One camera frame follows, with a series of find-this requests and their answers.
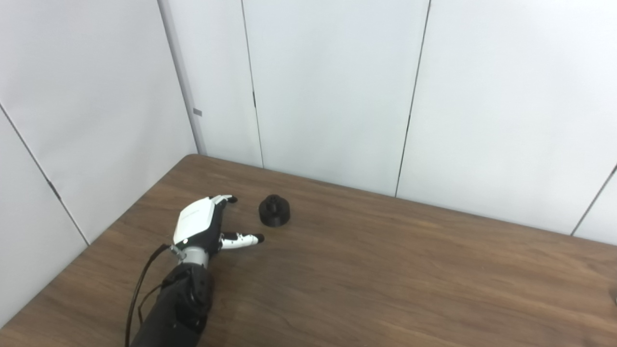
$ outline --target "wood grain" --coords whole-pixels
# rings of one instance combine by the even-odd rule
[[[182,208],[221,193],[239,198],[224,231],[266,242],[211,261],[201,346],[617,346],[614,246],[197,155],[0,330],[0,346],[122,346],[150,253]],[[281,228],[259,222],[270,193],[291,203]],[[161,256],[143,292],[174,264]]]

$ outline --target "prosthetic hand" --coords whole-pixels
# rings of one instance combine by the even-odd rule
[[[130,334],[135,299],[148,265],[165,249],[178,256],[178,265],[159,285],[154,307],[142,323],[131,347],[194,347],[205,329],[212,306],[214,281],[207,270],[210,259],[222,249],[241,248],[263,242],[261,234],[223,233],[221,224],[232,195],[211,196],[195,201],[180,212],[173,246],[161,246],[146,264],[133,297],[126,331]]]

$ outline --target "robotic finger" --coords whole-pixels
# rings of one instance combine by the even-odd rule
[[[242,248],[264,241],[262,234],[222,233],[221,250]]]

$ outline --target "black object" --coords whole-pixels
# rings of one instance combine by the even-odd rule
[[[176,266],[161,283],[131,347],[195,347],[212,307],[214,280],[197,264]]]
[[[289,203],[276,194],[268,195],[259,204],[259,219],[269,227],[280,227],[291,217]]]

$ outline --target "white wall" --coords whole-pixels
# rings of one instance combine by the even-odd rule
[[[433,1],[398,197],[571,233],[617,161],[615,33],[614,1]]]
[[[261,167],[240,0],[160,0],[200,153]]]
[[[394,195],[428,0],[245,0],[266,169]]]
[[[86,243],[0,110],[0,327]]]
[[[617,176],[615,176],[615,171],[574,235],[617,245]]]
[[[0,102],[88,241],[196,151],[152,1],[5,0]]]

